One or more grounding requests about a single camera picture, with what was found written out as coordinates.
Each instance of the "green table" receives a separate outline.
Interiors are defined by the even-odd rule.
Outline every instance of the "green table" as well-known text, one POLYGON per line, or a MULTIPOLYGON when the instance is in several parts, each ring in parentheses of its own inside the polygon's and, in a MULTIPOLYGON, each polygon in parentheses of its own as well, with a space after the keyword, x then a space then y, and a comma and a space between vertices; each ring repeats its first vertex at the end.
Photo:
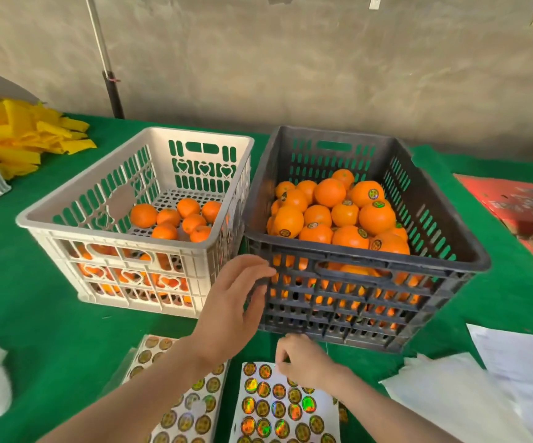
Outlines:
MULTIPOLYGON (((142 335, 189 334, 195 320, 85 304, 73 287, 14 219, 69 178, 154 123, 75 116, 91 123, 99 146, 73 156, 47 155, 42 168, 14 180, 0 199, 0 346, 9 350, 6 367, 14 390, 11 409, 0 418, 0 441, 33 442, 95 401, 130 348, 142 335)), ((255 139, 255 168, 268 141, 255 139)), ((533 333, 533 257, 455 180, 463 174, 495 175, 533 181, 533 165, 440 156, 415 148, 415 162, 439 184, 487 251, 492 270, 478 275, 420 331, 404 355, 441 357, 471 351, 465 323, 533 333)), ((259 331, 233 359, 217 425, 217 442, 227 441, 235 408, 241 363, 273 361, 278 336, 259 331)), ((402 356, 328 345, 330 356, 367 382, 395 374, 402 356)), ((351 417, 344 441, 367 441, 351 417)))

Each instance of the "gray wall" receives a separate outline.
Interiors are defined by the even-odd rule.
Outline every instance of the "gray wall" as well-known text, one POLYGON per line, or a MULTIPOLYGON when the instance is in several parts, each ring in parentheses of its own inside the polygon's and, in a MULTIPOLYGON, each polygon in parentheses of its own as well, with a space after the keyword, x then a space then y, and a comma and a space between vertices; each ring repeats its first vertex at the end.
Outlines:
MULTIPOLYGON (((128 118, 533 160, 533 0, 96 1, 128 118)), ((0 0, 1 76, 111 116, 100 71, 84 0, 0 0)))

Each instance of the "left hand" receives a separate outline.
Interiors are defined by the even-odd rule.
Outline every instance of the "left hand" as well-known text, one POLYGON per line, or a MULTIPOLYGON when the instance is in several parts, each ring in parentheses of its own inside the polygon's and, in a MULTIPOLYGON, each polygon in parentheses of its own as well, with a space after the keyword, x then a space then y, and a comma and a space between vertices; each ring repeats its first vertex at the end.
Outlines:
POLYGON ((217 276, 190 336, 191 350, 209 371, 239 353, 258 329, 266 286, 258 286, 246 312, 244 303, 254 283, 276 274, 268 261, 244 254, 230 260, 217 276))

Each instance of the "black plastic crate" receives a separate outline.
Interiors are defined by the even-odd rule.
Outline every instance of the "black plastic crate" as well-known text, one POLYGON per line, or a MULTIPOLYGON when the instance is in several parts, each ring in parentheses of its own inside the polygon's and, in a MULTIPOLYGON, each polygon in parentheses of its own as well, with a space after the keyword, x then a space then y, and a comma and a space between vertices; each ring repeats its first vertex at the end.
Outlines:
POLYGON ((278 127, 256 170, 243 220, 248 252, 279 272, 269 285, 260 325, 276 333, 399 352, 465 283, 491 266, 455 208, 392 137, 278 127), (356 182, 373 179, 383 186, 408 232, 411 255, 266 234, 279 182, 320 182, 340 168, 351 170, 356 182), (288 256, 294 257, 290 267, 288 256), (383 276, 329 270, 329 262, 374 268, 383 276), (356 296, 360 289, 364 297, 356 296), (353 301, 356 309, 350 308, 353 301))

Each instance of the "right hand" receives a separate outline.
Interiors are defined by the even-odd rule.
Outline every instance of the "right hand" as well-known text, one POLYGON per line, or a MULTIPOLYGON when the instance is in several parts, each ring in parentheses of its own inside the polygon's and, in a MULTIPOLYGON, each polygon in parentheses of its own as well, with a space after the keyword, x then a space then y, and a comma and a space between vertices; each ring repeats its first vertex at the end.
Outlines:
POLYGON ((305 334, 287 334, 277 343, 277 368, 302 387, 326 390, 326 380, 335 376, 336 364, 305 334))

